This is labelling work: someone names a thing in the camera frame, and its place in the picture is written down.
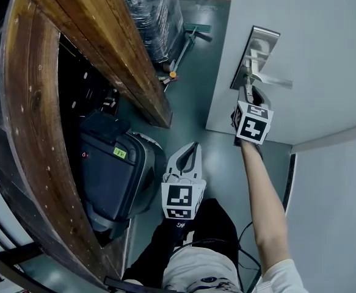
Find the plastic wrap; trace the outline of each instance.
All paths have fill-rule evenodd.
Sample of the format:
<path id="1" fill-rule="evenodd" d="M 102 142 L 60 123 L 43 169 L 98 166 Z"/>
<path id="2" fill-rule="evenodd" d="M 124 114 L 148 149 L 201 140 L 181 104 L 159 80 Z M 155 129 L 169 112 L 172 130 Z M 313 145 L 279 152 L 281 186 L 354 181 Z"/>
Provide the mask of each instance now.
<path id="1" fill-rule="evenodd" d="M 183 34 L 179 0 L 126 0 L 145 48 L 153 62 L 169 59 Z"/>

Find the floor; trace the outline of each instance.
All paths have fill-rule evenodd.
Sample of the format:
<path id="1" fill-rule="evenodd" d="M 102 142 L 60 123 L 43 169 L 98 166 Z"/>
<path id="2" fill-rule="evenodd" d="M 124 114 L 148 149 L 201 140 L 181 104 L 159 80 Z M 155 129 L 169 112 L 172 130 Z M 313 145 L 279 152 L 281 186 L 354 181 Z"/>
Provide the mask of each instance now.
<path id="1" fill-rule="evenodd" d="M 208 186 L 206 196 L 216 197 L 236 225 L 238 233 L 251 221 L 247 179 L 241 152 L 233 146 L 233 135 L 205 130 L 205 124 L 216 84 L 217 72 L 228 21 L 229 2 L 218 0 L 180 0 L 184 21 L 212 25 L 211 42 L 197 38 L 178 69 L 180 80 L 173 82 L 166 95 L 173 110 L 170 129 L 155 128 L 125 101 L 118 116 L 129 119 L 134 131 L 155 139 L 167 157 L 183 145 L 198 141 L 202 146 L 203 177 Z M 285 192 L 291 146 L 265 142 L 262 146 L 264 161 L 271 180 L 282 197 Z M 133 263 L 151 240 L 154 229 L 163 218 L 161 194 L 151 209 L 138 215 L 134 221 L 134 234 L 129 251 Z M 242 247 L 258 258 L 249 228 L 242 239 Z M 246 267 L 255 265 L 241 256 Z M 254 270 L 241 269 L 243 285 L 248 288 L 255 276 Z"/>

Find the yellow label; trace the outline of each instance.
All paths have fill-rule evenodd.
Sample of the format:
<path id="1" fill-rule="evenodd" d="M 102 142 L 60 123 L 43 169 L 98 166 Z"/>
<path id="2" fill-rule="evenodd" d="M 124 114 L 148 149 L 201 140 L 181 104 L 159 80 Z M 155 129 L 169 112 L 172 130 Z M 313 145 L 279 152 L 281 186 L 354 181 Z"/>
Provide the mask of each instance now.
<path id="1" fill-rule="evenodd" d="M 118 148 L 115 148 L 114 149 L 114 154 L 116 156 L 119 156 L 120 158 L 124 159 L 125 156 L 126 156 L 126 152 L 125 151 L 122 151 L 121 149 L 118 149 Z"/>

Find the wall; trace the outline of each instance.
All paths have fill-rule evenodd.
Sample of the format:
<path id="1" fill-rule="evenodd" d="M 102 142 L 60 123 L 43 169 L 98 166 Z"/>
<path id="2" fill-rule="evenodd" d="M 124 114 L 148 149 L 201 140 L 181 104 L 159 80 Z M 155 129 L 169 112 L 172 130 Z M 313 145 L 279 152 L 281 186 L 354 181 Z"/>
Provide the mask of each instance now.
<path id="1" fill-rule="evenodd" d="M 281 33 L 263 72 L 294 81 L 259 84 L 275 111 L 268 140 L 294 145 L 356 125 L 356 0 L 232 0 L 207 129 L 234 133 L 229 86 L 253 25 Z"/>
<path id="2" fill-rule="evenodd" d="M 344 135 L 297 154 L 287 220 L 309 292 L 356 292 L 356 139 L 338 143 Z"/>

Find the human arm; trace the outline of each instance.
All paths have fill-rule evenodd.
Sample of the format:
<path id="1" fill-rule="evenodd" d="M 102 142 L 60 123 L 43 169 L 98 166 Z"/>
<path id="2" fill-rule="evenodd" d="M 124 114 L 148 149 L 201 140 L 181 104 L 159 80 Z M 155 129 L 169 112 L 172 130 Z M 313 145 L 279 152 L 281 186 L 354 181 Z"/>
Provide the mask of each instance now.
<path id="1" fill-rule="evenodd" d="M 243 140 L 241 151 L 249 184 L 255 242 L 264 275 L 276 263 L 290 258 L 285 212 L 259 152 Z"/>

